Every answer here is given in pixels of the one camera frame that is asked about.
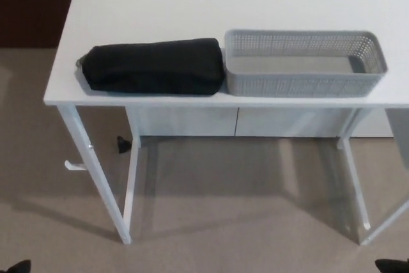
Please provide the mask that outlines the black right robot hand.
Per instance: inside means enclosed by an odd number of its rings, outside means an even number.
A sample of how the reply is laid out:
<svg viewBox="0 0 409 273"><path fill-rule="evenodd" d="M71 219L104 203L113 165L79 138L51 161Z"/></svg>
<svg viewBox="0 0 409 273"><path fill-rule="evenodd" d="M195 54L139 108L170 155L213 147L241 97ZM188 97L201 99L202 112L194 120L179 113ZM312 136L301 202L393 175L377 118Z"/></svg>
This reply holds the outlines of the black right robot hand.
<svg viewBox="0 0 409 273"><path fill-rule="evenodd" d="M408 260L378 259L374 263L381 273L408 273L409 271Z"/></svg>

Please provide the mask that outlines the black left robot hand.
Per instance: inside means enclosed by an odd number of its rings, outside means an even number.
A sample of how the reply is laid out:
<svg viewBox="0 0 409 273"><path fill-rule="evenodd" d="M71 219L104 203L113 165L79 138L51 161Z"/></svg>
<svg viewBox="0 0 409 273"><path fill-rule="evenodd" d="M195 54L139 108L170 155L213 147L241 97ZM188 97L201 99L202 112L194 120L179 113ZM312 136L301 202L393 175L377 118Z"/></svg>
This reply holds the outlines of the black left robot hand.
<svg viewBox="0 0 409 273"><path fill-rule="evenodd" d="M30 272L31 260L22 260L7 269L0 270L0 273L30 273Z"/></svg>

